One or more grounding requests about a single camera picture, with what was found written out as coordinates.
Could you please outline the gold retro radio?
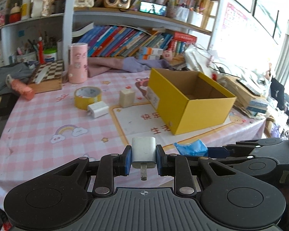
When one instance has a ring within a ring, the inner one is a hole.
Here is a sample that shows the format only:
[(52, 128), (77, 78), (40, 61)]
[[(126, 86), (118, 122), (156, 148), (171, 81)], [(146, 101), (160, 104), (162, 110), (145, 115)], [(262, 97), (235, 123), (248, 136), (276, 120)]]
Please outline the gold retro radio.
[(104, 7), (128, 10), (131, 0), (104, 0)]

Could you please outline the white charger plug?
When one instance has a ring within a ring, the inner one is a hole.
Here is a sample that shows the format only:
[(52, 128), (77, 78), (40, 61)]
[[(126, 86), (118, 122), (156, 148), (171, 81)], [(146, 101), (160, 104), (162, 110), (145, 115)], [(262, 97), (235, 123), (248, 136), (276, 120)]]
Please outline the white charger plug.
[(156, 140), (154, 137), (133, 137), (131, 165), (140, 170), (141, 180), (147, 180), (147, 170), (156, 167)]

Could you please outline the pink spray bottle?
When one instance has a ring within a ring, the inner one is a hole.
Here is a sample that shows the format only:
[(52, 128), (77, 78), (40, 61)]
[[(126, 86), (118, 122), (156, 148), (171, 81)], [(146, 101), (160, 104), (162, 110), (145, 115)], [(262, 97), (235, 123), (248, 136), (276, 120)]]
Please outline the pink spray bottle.
[(35, 96), (35, 92), (31, 87), (18, 79), (13, 79), (10, 74), (6, 77), (6, 85), (28, 101)]

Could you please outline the blue wrapper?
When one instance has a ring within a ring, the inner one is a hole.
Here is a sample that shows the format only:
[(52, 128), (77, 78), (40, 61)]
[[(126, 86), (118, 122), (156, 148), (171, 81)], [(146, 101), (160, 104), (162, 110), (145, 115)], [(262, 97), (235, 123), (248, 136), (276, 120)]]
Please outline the blue wrapper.
[(174, 143), (173, 145), (178, 150), (178, 153), (183, 156), (190, 156), (190, 157), (208, 156), (208, 148), (201, 140), (196, 140), (190, 144)]

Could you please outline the yellow tape roll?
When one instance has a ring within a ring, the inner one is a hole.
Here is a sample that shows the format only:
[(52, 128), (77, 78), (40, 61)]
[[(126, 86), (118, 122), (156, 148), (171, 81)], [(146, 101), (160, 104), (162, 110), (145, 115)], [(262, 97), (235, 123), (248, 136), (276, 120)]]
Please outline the yellow tape roll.
[(87, 110), (87, 106), (102, 100), (102, 91), (98, 87), (81, 87), (74, 92), (74, 105), (77, 109)]

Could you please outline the yellow cardboard box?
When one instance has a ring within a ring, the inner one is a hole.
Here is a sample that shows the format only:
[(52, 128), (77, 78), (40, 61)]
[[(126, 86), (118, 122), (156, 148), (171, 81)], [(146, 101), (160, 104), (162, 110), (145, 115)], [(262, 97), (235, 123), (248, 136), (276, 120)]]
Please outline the yellow cardboard box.
[(236, 96), (199, 71), (152, 69), (147, 99), (174, 135), (223, 124)]

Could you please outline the white bookshelf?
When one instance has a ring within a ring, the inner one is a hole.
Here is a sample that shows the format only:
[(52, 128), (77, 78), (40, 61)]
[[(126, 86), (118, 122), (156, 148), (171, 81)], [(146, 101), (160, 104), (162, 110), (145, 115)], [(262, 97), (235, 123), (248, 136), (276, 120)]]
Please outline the white bookshelf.
[(173, 30), (189, 30), (214, 36), (217, 24), (213, 24), (212, 30), (207, 30), (209, 18), (218, 20), (221, 14), (222, 0), (206, 1), (208, 8), (205, 9), (201, 27), (194, 26), (182, 21), (149, 15), (135, 10), (126, 12), (114, 8), (75, 8), (73, 0), (65, 0), (63, 13), (50, 15), (49, 17), (30, 18), (0, 27), (0, 41), (2, 42), (2, 58), (4, 64), (9, 64), (9, 56), (15, 52), (18, 45), (26, 39), (38, 36), (42, 30), (53, 33), (62, 40), (62, 59), (67, 64), (69, 60), (69, 46), (72, 43), (72, 31), (76, 27), (93, 22), (94, 24), (123, 24), (140, 28), (165, 28)]

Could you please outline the phone on shelf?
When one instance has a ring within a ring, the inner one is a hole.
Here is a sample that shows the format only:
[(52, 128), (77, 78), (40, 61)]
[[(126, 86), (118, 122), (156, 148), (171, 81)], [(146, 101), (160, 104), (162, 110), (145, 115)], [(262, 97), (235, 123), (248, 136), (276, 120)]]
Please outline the phone on shelf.
[(153, 15), (165, 17), (166, 11), (167, 11), (167, 6), (141, 1), (139, 11), (142, 13), (153, 14)]

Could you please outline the pink purple cloth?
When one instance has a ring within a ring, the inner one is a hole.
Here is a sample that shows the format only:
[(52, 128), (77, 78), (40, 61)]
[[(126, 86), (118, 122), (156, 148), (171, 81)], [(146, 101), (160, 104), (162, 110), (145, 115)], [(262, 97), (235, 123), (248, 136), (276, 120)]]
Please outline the pink purple cloth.
[(107, 71), (139, 73), (152, 68), (163, 68), (175, 70), (166, 60), (145, 60), (134, 57), (105, 58), (105, 57), (88, 57), (87, 58), (87, 76), (92, 78)]

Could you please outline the pink pig plush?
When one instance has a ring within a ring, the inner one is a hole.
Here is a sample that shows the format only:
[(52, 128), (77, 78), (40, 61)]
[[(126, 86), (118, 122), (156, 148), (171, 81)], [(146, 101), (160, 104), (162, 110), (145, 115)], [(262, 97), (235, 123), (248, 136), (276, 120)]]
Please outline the pink pig plush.
[(173, 52), (172, 52), (172, 50), (165, 50), (165, 51), (163, 51), (163, 53), (162, 53), (162, 58), (163, 58), (164, 60), (166, 60), (167, 62), (171, 62), (172, 59), (173, 59)]

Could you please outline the pink cylindrical container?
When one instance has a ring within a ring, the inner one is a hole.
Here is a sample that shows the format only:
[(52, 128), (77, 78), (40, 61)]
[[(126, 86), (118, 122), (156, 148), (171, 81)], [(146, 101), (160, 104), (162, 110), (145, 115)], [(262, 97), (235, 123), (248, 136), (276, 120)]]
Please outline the pink cylindrical container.
[(68, 80), (82, 84), (87, 80), (87, 43), (73, 43), (69, 48)]

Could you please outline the orange white box upper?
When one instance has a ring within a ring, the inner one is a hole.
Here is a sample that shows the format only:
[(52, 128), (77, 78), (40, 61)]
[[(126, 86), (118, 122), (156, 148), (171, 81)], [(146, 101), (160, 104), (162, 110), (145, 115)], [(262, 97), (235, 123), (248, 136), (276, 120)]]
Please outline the orange white box upper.
[(142, 46), (139, 49), (139, 53), (142, 55), (162, 55), (163, 49)]

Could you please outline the pink checkered tablecloth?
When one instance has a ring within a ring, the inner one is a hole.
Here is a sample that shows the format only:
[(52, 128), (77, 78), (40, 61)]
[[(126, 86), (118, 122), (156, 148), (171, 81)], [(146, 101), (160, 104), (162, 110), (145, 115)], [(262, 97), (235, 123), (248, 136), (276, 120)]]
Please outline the pink checkered tablecloth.
[[(61, 90), (19, 99), (0, 138), (0, 208), (15, 186), (78, 157), (99, 160), (121, 153), (132, 137), (152, 136), (165, 152), (175, 153), (174, 143), (201, 140), (207, 146), (223, 146), (240, 140), (259, 139), (264, 120), (250, 119), (232, 110), (223, 125), (175, 136), (142, 94), (149, 71), (103, 73), (86, 81), (98, 87), (109, 112), (98, 118), (74, 105), (77, 85), (66, 83)], [(119, 93), (132, 89), (133, 106), (123, 108)]]

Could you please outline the orange white box lower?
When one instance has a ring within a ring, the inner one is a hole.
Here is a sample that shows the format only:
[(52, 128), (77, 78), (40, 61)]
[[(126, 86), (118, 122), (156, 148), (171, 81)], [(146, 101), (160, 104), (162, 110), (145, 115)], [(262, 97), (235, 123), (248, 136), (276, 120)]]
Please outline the orange white box lower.
[(161, 58), (161, 55), (144, 55), (144, 54), (137, 54), (136, 59), (142, 59), (142, 60), (159, 60)]

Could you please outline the white square block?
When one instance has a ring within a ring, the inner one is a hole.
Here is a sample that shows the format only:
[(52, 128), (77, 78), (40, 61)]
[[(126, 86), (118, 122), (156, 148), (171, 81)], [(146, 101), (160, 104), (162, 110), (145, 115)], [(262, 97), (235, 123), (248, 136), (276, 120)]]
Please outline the white square block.
[(121, 107), (126, 108), (133, 106), (136, 93), (132, 89), (123, 89), (119, 93), (119, 104)]

